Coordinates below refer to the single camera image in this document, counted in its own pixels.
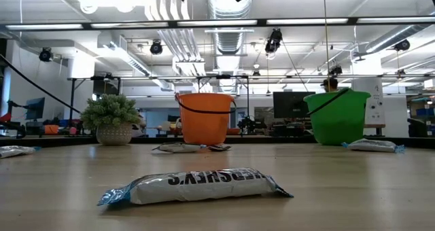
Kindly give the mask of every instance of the wooden table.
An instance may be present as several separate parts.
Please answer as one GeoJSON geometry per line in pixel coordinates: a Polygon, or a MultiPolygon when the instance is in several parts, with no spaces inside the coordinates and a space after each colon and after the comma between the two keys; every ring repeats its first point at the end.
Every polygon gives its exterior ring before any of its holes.
{"type": "Polygon", "coordinates": [[[151,155],[155,145],[81,145],[0,159],[2,230],[435,230],[435,152],[348,152],[310,144],[151,155]],[[250,166],[293,199],[227,198],[97,207],[146,174],[250,166]]]}

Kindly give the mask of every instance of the green plant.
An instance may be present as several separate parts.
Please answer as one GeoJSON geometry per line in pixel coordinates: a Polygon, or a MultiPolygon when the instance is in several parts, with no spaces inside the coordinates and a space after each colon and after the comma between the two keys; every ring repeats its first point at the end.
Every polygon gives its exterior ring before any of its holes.
{"type": "Polygon", "coordinates": [[[96,129],[102,124],[119,126],[123,123],[139,123],[135,103],[124,95],[104,94],[97,101],[88,99],[88,107],[83,111],[81,119],[88,129],[96,129]]]}

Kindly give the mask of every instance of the pillar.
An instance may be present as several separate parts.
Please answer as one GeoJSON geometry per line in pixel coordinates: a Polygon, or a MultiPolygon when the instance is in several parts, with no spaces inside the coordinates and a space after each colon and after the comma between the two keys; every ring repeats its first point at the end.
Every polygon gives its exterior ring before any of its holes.
{"type": "MultiPolygon", "coordinates": [[[[365,60],[352,62],[352,72],[356,75],[382,74],[381,57],[379,54],[364,56],[365,60]]],[[[365,124],[370,129],[365,129],[365,135],[375,135],[376,127],[385,127],[385,110],[383,102],[383,87],[380,77],[360,78],[352,81],[355,91],[368,92],[371,97],[366,102],[365,124]]]]}
{"type": "MultiPolygon", "coordinates": [[[[94,75],[95,72],[95,59],[83,51],[77,50],[74,58],[68,60],[68,71],[70,78],[89,78],[94,75]]],[[[75,86],[77,87],[81,81],[76,81],[75,86]]],[[[69,103],[71,101],[71,89],[69,89],[70,94],[68,99],[69,103]]],[[[94,91],[94,82],[86,80],[83,82],[74,92],[74,105],[73,107],[79,111],[85,110],[88,106],[87,100],[92,98],[94,91]]],[[[69,119],[69,108],[65,108],[64,118],[69,119]]],[[[79,119],[79,113],[73,111],[73,119],[79,119]]]]}

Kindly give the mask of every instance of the fluorescent light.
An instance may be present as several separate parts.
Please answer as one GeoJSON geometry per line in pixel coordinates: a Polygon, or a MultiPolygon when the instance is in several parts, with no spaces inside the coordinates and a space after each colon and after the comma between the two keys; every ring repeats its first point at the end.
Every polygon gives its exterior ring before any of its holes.
{"type": "Polygon", "coordinates": [[[253,33],[253,29],[213,29],[205,30],[205,33],[253,33]]]}
{"type": "Polygon", "coordinates": [[[281,79],[281,78],[287,78],[286,75],[250,75],[249,78],[252,79],[281,79]]]}
{"type": "Polygon", "coordinates": [[[178,26],[243,26],[257,25],[257,20],[201,20],[201,21],[180,21],[178,26]]]}
{"type": "Polygon", "coordinates": [[[430,22],[435,21],[435,17],[389,17],[389,18],[360,18],[357,23],[375,24],[375,23],[402,23],[402,22],[430,22]]]}
{"type": "Polygon", "coordinates": [[[153,77],[122,77],[121,79],[125,81],[143,81],[153,79],[153,77]]]}
{"type": "Polygon", "coordinates": [[[43,30],[66,30],[83,29],[81,24],[10,24],[6,25],[11,31],[43,31],[43,30]]]}
{"type": "Polygon", "coordinates": [[[150,28],[150,27],[168,27],[168,22],[139,22],[139,23],[101,23],[90,24],[92,28],[96,29],[128,29],[128,28],[150,28]]]}
{"type": "Polygon", "coordinates": [[[196,79],[194,76],[156,77],[156,79],[196,79]]]}
{"type": "MultiPolygon", "coordinates": [[[[328,24],[345,24],[347,23],[347,18],[328,18],[326,22],[328,24]]],[[[285,19],[285,20],[267,20],[266,24],[277,25],[277,24],[325,24],[324,18],[316,19],[285,19]]]]}
{"type": "Polygon", "coordinates": [[[128,99],[148,99],[148,98],[173,98],[174,95],[131,95],[126,96],[128,99]]]}

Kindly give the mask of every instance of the person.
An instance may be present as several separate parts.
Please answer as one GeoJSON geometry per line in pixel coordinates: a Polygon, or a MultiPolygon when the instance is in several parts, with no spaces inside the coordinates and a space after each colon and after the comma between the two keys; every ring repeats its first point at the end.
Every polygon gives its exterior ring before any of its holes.
{"type": "Polygon", "coordinates": [[[145,133],[143,133],[143,129],[147,126],[145,120],[143,119],[143,116],[138,114],[139,119],[141,120],[138,124],[132,124],[131,128],[131,136],[132,137],[144,137],[145,133]]]}
{"type": "Polygon", "coordinates": [[[331,77],[329,80],[325,79],[320,86],[323,86],[326,92],[336,92],[338,91],[338,80],[331,77]]]}

